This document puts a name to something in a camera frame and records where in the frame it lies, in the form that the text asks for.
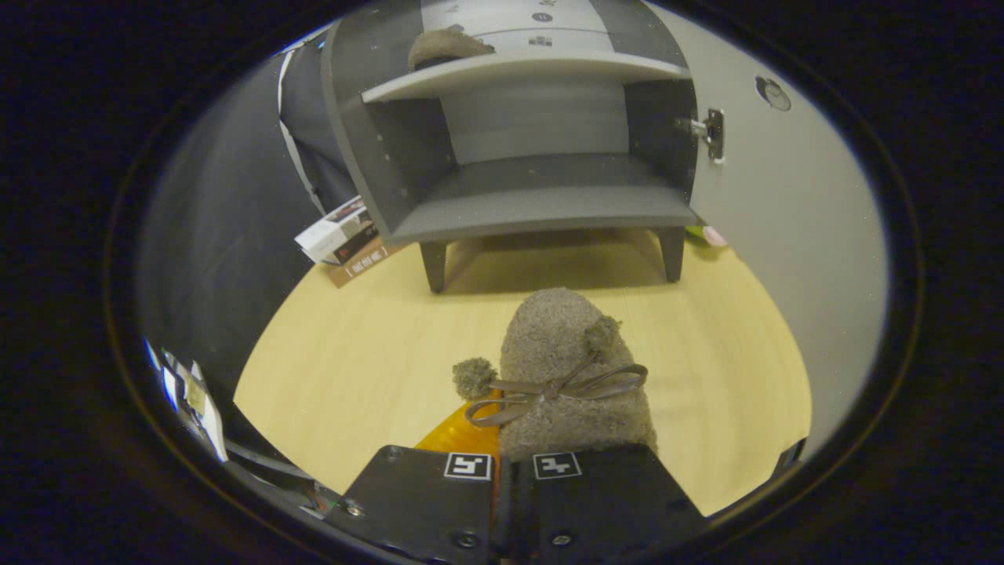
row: screw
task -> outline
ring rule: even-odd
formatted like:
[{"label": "screw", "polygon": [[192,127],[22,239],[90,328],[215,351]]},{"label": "screw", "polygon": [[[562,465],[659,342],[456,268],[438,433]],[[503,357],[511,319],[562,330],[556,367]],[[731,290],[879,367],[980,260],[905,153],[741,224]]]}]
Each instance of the screw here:
[{"label": "screw", "polygon": [[344,505],[343,510],[352,518],[362,518],[365,516],[362,509],[359,508],[354,502],[342,499],[342,504]]},{"label": "screw", "polygon": [[478,546],[478,537],[473,534],[461,534],[454,541],[460,547],[467,549]]}]

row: open cabinet door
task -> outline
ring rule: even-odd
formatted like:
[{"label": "open cabinet door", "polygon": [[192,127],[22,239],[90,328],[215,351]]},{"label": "open cabinet door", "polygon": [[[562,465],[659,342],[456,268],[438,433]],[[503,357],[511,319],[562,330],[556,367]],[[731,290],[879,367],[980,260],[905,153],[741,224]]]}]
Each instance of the open cabinet door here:
[{"label": "open cabinet door", "polygon": [[756,273],[788,323],[811,388],[803,452],[811,455],[850,410],[878,348],[889,257],[873,191],[883,187],[777,69],[649,6],[687,57],[699,118],[713,109],[724,116],[723,159],[702,143],[691,208]]}]

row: green object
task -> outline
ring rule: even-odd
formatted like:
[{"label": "green object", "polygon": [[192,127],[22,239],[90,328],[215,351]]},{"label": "green object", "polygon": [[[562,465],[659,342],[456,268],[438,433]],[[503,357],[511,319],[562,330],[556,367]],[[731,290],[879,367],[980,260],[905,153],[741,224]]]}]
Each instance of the green object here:
[{"label": "green object", "polygon": [[704,239],[704,226],[700,225],[688,225],[687,232],[691,235],[697,235],[701,239]]}]

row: gray plush toy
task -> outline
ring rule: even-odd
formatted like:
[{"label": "gray plush toy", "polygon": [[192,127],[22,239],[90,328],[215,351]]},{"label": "gray plush toy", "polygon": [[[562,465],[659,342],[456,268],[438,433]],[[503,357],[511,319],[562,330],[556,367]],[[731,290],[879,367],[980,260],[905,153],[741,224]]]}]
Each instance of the gray plush toy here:
[{"label": "gray plush toy", "polygon": [[[472,404],[475,426],[501,426],[499,453],[511,461],[534,454],[604,450],[644,444],[656,452],[656,431],[636,365],[618,323],[566,289],[531,295],[502,343],[501,379],[484,359],[454,367],[457,392]],[[501,410],[477,417],[485,406]]]}]

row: wooden table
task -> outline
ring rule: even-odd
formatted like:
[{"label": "wooden table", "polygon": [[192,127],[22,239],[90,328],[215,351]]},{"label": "wooden table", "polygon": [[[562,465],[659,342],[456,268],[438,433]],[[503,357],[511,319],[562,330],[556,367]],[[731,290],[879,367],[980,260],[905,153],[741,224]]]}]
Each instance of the wooden table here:
[{"label": "wooden table", "polygon": [[454,363],[497,367],[517,306],[566,287],[623,322],[650,370],[660,459],[711,514],[807,436],[809,385],[784,320],[731,249],[688,240],[676,284],[662,261],[651,232],[611,229],[459,241],[441,295],[418,245],[340,290],[318,265],[262,334],[234,400],[290,461],[344,492],[378,449],[416,445],[461,405]]}]

